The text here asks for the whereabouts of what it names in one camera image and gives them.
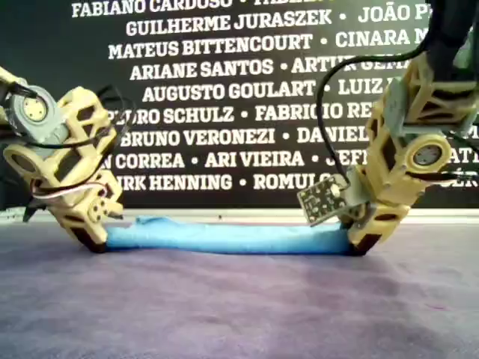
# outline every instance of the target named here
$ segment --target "blue tube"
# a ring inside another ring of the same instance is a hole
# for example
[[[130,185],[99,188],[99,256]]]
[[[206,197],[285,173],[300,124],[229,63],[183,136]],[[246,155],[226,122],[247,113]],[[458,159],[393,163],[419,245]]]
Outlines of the blue tube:
[[[345,254],[350,244],[339,224],[245,226],[181,223],[140,217],[128,228],[109,227],[110,251],[175,249],[215,254]]]

